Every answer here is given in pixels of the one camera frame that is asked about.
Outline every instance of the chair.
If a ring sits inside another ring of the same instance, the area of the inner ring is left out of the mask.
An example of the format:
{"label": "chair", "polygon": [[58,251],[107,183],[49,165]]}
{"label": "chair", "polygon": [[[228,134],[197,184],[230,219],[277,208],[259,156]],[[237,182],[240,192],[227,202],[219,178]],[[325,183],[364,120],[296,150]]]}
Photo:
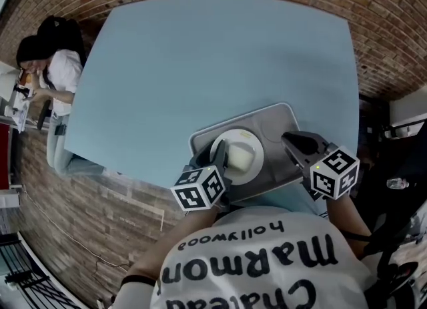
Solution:
{"label": "chair", "polygon": [[[79,24],[74,19],[64,19],[62,17],[49,16],[37,30],[37,35],[43,40],[52,42],[58,49],[68,49],[75,51],[80,56],[82,66],[86,64],[85,46]],[[50,117],[51,100],[45,101],[37,122],[37,129],[41,130],[46,117]]]}

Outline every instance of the tabletop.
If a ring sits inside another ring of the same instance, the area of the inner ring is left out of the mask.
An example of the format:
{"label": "tabletop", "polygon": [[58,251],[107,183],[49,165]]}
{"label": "tabletop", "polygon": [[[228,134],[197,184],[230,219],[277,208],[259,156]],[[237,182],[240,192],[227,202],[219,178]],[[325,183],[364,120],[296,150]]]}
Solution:
{"label": "tabletop", "polygon": [[277,102],[356,151],[358,82],[345,20],[280,0],[149,0],[114,9],[75,94],[65,148],[173,185],[189,136]]}

